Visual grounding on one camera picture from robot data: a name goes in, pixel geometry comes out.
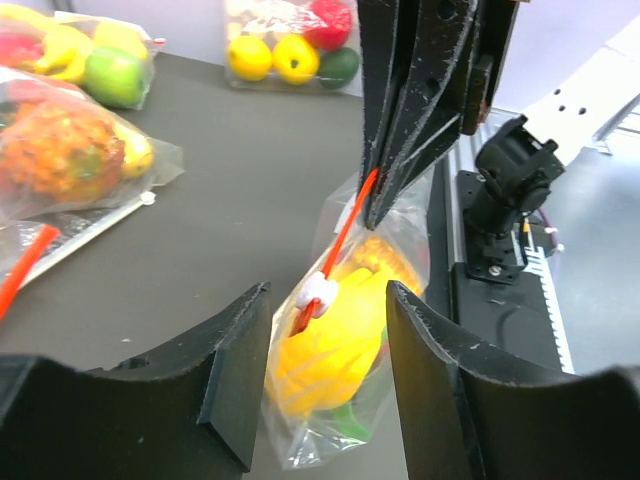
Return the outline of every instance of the bag of fruit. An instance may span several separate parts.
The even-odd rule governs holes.
[[[227,78],[236,87],[356,92],[355,0],[226,0]]]
[[[182,172],[151,139],[66,82],[0,67],[0,225],[115,208]]]
[[[387,284],[421,295],[429,283],[432,178],[432,169],[418,177],[373,232],[357,220],[372,182],[355,197],[354,178],[325,204],[317,238],[334,225],[337,236],[273,316],[263,413],[285,469],[366,444],[385,414],[393,392]]]
[[[73,83],[107,107],[142,108],[159,47],[137,25],[0,5],[0,65]]]

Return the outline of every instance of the green apple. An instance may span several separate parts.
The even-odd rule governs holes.
[[[148,65],[114,47],[96,47],[87,58],[84,88],[102,105],[137,108],[149,89]]]

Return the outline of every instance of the avocado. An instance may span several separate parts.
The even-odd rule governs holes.
[[[338,90],[351,83],[358,73],[360,56],[349,47],[325,53],[320,60],[317,76],[327,90]]]

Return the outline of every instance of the gray table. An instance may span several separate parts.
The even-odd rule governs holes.
[[[161,55],[146,109],[127,118],[183,146],[187,173],[29,285],[2,324],[0,352],[108,368],[257,281],[272,282],[277,307],[310,266],[324,200],[358,168],[361,108],[350,97],[233,91],[221,68]],[[567,244],[558,290],[579,371],[640,363],[637,151],[585,152],[547,207]],[[440,271],[432,283],[446,281]],[[306,471],[282,473],[261,428],[246,478],[406,479],[397,409],[369,445]]]

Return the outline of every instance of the green toy fruit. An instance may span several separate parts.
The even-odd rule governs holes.
[[[326,53],[320,60],[318,78],[327,90],[338,90],[351,83],[360,68],[360,56],[355,50],[342,47]]]
[[[108,107],[136,108],[149,88],[149,70],[135,55],[114,47],[96,47],[85,66],[83,87]]]

